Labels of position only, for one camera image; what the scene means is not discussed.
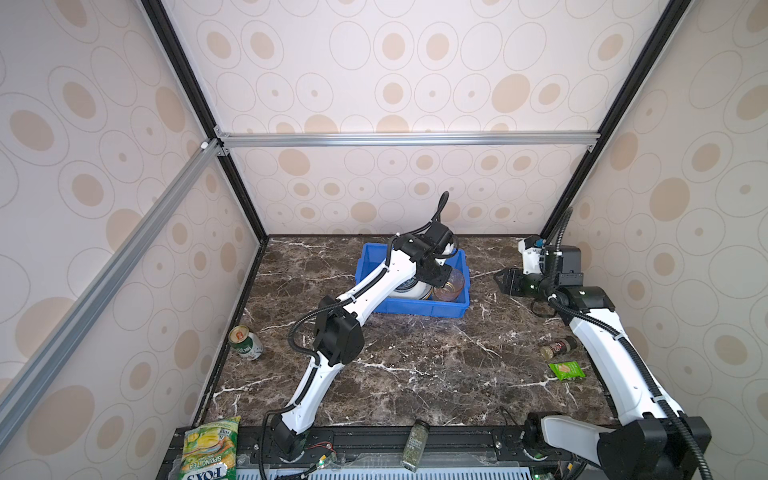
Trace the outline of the black striped white plate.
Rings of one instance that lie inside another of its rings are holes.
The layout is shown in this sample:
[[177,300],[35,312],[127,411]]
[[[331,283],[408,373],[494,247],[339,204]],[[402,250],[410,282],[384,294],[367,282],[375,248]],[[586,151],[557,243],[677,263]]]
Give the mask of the black striped white plate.
[[433,291],[433,287],[425,282],[411,278],[398,285],[389,295],[390,298],[406,300],[426,300]]

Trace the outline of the yellow glass cup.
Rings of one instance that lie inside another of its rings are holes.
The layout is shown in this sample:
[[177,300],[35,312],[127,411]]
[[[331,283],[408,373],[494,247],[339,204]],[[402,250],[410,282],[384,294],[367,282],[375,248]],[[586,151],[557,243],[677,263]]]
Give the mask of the yellow glass cup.
[[465,278],[463,273],[456,268],[452,268],[445,285],[433,289],[431,299],[440,302],[454,302],[463,292],[464,286]]

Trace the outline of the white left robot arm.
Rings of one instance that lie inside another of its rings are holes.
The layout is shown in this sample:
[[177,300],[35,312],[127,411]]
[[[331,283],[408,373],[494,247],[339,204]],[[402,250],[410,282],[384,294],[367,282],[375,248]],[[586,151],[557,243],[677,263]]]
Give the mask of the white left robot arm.
[[451,273],[446,261],[458,253],[455,234],[437,219],[396,234],[386,244],[384,259],[360,283],[337,297],[325,297],[291,326],[288,345],[308,356],[309,363],[288,404],[265,415],[283,451],[305,437],[335,377],[361,353],[363,326],[371,313],[408,280],[444,286]]

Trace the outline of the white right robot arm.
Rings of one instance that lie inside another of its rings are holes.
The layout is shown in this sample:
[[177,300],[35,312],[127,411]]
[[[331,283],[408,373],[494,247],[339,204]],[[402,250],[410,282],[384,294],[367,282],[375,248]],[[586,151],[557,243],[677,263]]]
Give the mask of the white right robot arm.
[[495,274],[512,297],[547,303],[584,347],[616,410],[616,428],[564,414],[531,413],[524,444],[568,451],[609,479],[691,479],[713,476],[705,458],[706,422],[687,415],[661,386],[626,333],[607,293],[583,283],[581,252],[559,240],[521,240],[522,266]]

